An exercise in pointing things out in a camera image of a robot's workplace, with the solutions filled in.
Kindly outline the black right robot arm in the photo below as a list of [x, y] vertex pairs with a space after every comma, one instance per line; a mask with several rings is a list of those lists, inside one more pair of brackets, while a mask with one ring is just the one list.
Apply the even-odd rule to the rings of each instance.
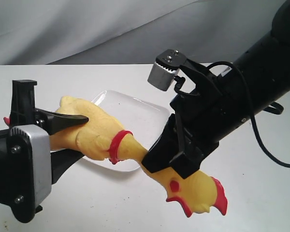
[[276, 101], [290, 91], [290, 0], [272, 20], [271, 30], [235, 62], [201, 65], [168, 49], [156, 57], [148, 82], [166, 91], [174, 83], [173, 113], [161, 136], [142, 159], [151, 173], [172, 168], [182, 178], [199, 170], [221, 139], [255, 121], [260, 111], [281, 114]]

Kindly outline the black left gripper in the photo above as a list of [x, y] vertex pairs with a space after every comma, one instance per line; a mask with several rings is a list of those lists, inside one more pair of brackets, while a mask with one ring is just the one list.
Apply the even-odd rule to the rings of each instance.
[[[89, 122], [89, 118], [83, 115], [66, 115], [35, 108], [34, 87], [36, 85], [37, 82], [33, 80], [13, 81], [9, 128], [33, 124], [45, 130], [49, 135], [53, 135]], [[11, 209], [9, 193], [9, 187], [12, 186], [10, 183], [11, 159], [8, 158], [6, 142], [9, 128], [0, 130], [0, 204], [9, 206]], [[57, 183], [60, 177], [83, 156], [81, 152], [71, 149], [51, 152], [52, 185]], [[40, 204], [35, 214], [41, 210]]]

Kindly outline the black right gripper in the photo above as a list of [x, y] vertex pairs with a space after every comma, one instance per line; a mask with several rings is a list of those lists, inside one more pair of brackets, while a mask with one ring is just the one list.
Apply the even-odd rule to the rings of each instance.
[[171, 167], [186, 179], [200, 169], [201, 163], [219, 146], [226, 134], [225, 123], [231, 115], [232, 96], [226, 85], [231, 81], [230, 67], [215, 75], [210, 69], [190, 59], [179, 66], [195, 84], [188, 93], [181, 90], [183, 79], [177, 77], [177, 95], [171, 114], [160, 137], [142, 159], [142, 165], [156, 173]]

